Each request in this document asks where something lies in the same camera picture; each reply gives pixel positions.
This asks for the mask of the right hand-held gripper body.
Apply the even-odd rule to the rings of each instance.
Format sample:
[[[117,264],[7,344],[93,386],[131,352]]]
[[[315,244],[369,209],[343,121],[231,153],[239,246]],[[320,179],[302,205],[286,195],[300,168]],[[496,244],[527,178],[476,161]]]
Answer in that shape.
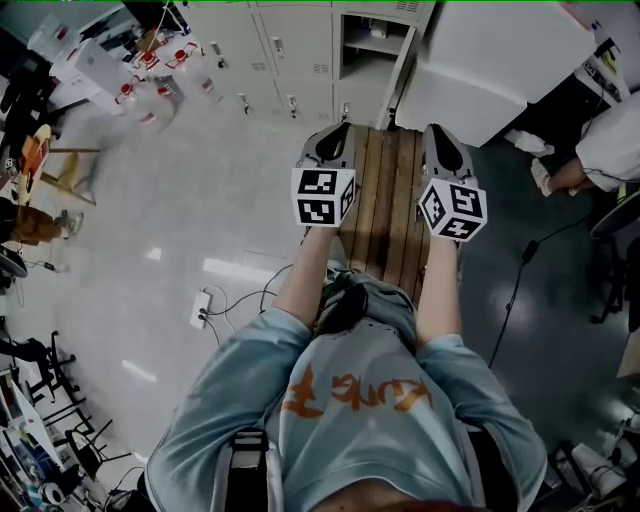
[[[471,155],[439,124],[423,132],[422,191],[417,209],[429,234],[456,243],[474,238],[488,220],[486,193],[478,185]]]

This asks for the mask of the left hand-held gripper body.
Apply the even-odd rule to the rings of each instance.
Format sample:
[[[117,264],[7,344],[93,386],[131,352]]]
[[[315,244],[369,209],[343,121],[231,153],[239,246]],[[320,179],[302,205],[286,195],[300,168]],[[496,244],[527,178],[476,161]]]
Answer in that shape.
[[[339,228],[356,198],[355,128],[348,122],[313,134],[291,171],[295,221]]]

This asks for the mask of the grey metal locker cabinet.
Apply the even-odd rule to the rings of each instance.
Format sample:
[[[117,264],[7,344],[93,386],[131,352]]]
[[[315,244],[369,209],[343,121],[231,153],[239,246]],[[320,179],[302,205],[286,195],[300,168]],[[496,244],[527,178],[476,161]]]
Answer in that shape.
[[[416,28],[390,105],[395,115],[432,2],[183,0],[216,87],[245,119],[375,128],[409,26]]]

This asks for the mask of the person's right forearm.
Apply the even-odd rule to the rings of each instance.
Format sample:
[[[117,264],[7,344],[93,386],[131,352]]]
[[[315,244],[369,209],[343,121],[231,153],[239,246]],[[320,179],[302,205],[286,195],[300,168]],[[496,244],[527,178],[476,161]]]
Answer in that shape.
[[[432,238],[416,319],[416,349],[434,340],[461,335],[458,248],[454,241]]]

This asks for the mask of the another person's forearm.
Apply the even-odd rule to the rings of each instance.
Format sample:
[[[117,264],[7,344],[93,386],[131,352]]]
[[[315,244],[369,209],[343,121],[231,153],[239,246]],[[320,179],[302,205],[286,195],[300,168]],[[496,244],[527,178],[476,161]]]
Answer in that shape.
[[[574,158],[548,179],[546,188],[550,194],[564,190],[570,196],[575,196],[594,186],[595,184],[587,177],[580,160]]]

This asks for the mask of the person's left forearm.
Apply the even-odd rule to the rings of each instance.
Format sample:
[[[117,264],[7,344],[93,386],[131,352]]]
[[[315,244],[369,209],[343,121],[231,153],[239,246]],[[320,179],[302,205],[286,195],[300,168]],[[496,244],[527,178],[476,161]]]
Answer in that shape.
[[[335,228],[311,227],[272,306],[311,329],[317,319]]]

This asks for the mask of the brown wooden slat platform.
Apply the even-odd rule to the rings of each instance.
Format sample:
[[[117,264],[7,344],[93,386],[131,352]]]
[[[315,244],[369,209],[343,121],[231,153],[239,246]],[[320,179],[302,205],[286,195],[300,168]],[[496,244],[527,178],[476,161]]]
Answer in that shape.
[[[340,228],[347,262],[401,288],[418,304],[430,235],[417,213],[422,134],[355,128],[355,204]]]

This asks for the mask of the large white box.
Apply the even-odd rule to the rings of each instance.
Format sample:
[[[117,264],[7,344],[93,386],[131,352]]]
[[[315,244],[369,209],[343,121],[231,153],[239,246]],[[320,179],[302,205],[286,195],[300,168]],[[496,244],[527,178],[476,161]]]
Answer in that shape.
[[[595,51],[566,2],[446,2],[433,11],[395,123],[437,123],[480,147],[539,102]]]

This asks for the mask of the clear water jug red cap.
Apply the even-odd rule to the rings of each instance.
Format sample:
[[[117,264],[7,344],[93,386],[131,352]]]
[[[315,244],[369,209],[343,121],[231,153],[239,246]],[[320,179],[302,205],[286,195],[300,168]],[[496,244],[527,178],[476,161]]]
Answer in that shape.
[[[192,78],[194,95],[206,105],[216,105],[221,99],[213,80],[204,72],[196,71]]]
[[[163,131],[175,117],[171,101],[161,95],[153,83],[137,75],[121,86],[115,102],[148,133]]]
[[[159,68],[160,59],[155,51],[141,52],[131,63],[132,68],[143,75],[155,72]]]
[[[198,55],[200,51],[201,48],[197,44],[188,42],[174,53],[174,57],[169,59],[165,66],[171,70],[176,70],[179,66],[185,64],[190,57]]]

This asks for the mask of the white power strip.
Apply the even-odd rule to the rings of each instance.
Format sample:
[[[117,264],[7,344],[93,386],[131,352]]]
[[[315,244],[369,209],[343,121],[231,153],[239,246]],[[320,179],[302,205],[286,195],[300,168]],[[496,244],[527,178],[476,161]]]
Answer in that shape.
[[[202,330],[205,327],[205,320],[209,306],[211,303],[211,295],[206,291],[198,291],[195,295],[191,316],[190,325],[197,329]]]

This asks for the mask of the brown cardboard box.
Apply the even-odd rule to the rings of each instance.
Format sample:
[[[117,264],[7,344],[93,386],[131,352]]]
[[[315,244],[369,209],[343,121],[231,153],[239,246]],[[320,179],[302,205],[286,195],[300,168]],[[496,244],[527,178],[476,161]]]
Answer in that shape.
[[[618,368],[617,377],[640,374],[640,327],[629,334]]]

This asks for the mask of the person's light blue shirt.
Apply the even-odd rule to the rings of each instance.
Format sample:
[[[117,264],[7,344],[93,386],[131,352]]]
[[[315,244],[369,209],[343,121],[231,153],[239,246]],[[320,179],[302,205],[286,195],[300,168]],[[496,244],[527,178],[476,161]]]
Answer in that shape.
[[[461,337],[412,354],[375,320],[315,336],[270,308],[216,351],[176,408],[146,470],[158,512],[219,510],[215,470],[231,438],[251,427],[264,428],[279,452],[288,512],[369,479],[415,499],[475,504],[469,428],[496,442],[517,512],[531,506],[546,472],[532,424]]]

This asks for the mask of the light wooden stool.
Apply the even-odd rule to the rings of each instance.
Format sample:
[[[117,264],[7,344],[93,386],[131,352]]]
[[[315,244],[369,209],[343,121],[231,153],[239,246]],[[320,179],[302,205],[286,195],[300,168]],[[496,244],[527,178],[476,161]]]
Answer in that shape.
[[[76,200],[82,201],[91,206],[96,205],[96,201],[76,191],[75,185],[78,183],[76,174],[80,166],[80,156],[82,154],[99,154],[97,148],[50,148],[50,155],[65,155],[61,170],[57,176],[42,170],[40,180]]]

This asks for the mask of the white cartons stack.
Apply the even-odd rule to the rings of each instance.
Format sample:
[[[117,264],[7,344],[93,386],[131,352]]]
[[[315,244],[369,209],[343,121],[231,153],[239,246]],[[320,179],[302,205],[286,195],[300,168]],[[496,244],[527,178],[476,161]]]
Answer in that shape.
[[[131,74],[95,40],[48,15],[28,40],[27,48],[51,64],[49,76],[57,82],[50,96],[58,108],[87,100],[111,115],[124,113],[117,101]]]

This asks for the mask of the black metal chair frames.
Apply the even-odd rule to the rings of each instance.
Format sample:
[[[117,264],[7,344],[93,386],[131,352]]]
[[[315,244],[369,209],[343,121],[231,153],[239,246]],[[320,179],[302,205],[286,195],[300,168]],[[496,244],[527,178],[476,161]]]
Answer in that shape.
[[[113,421],[108,420],[102,428],[97,428],[92,423],[92,417],[83,411],[86,399],[80,395],[81,388],[66,373],[66,367],[76,362],[76,356],[58,356],[58,336],[57,331],[52,332],[48,346],[35,338],[22,343],[0,338],[0,355],[33,363],[38,370],[40,380],[34,384],[20,381],[16,374],[11,377],[14,399],[26,435],[44,450],[58,468],[64,466],[60,451],[68,450],[71,459],[79,466],[80,474],[96,481],[103,465],[125,459],[131,454],[124,452],[109,456],[105,453],[108,445],[98,443]],[[47,397],[55,399],[58,391],[63,392],[68,404],[47,415],[40,414],[37,404]]]

